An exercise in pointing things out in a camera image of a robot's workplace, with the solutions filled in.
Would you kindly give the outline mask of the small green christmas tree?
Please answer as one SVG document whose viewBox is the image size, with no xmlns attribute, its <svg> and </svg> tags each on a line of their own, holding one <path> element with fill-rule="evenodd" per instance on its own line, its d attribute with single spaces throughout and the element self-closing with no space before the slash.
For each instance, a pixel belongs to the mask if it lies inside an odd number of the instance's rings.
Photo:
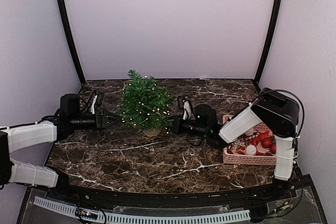
<svg viewBox="0 0 336 224">
<path fill-rule="evenodd" d="M 122 124 L 147 137 L 158 136 L 170 125 L 168 117 L 173 96 L 152 76 L 142 76 L 136 70 L 129 70 L 128 77 L 119 107 Z"/>
</svg>

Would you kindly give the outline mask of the red bow ornament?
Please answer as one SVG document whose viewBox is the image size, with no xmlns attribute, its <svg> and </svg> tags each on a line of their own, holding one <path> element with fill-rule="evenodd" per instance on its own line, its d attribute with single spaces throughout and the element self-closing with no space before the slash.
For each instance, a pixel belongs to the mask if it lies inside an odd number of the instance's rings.
<svg viewBox="0 0 336 224">
<path fill-rule="evenodd" d="M 265 131 L 265 132 L 257 132 L 258 134 L 256 136 L 254 136 L 250 141 L 254 144 L 258 144 L 259 142 L 261 142 L 263 139 L 266 139 L 269 137 L 269 131 Z"/>
</svg>

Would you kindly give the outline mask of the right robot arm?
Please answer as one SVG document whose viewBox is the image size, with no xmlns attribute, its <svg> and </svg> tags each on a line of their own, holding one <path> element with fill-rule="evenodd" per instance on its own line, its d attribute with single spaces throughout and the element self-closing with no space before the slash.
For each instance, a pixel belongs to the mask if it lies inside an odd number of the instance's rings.
<svg viewBox="0 0 336 224">
<path fill-rule="evenodd" d="M 305 120 L 304 105 L 297 95 L 287 90 L 264 88 L 223 124 L 219 124 L 215 109 L 207 104 L 193 108 L 188 100 L 179 97 L 178 106 L 183 115 L 169 117 L 171 132 L 199 137 L 216 149 L 224 149 L 264 125 L 263 132 L 272 134 L 276 143 L 276 182 L 268 187 L 268 195 L 278 200 L 287 193 L 287 181 L 297 158 L 298 138 Z"/>
</svg>

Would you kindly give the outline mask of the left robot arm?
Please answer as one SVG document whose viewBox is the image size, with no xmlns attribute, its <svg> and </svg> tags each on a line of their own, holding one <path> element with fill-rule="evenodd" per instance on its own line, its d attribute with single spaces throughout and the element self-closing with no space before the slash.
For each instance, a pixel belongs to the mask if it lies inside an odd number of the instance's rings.
<svg viewBox="0 0 336 224">
<path fill-rule="evenodd" d="M 91 104 L 80 95 L 70 93 L 60 98 L 54 115 L 40 121 L 1 128 L 1 186 L 9 183 L 53 188 L 63 201 L 74 197 L 74 189 L 65 181 L 68 177 L 52 168 L 19 162 L 10 155 L 39 144 L 65 140 L 76 130 L 103 130 L 118 124 L 118 115 L 101 107 L 103 94 L 94 92 Z"/>
</svg>

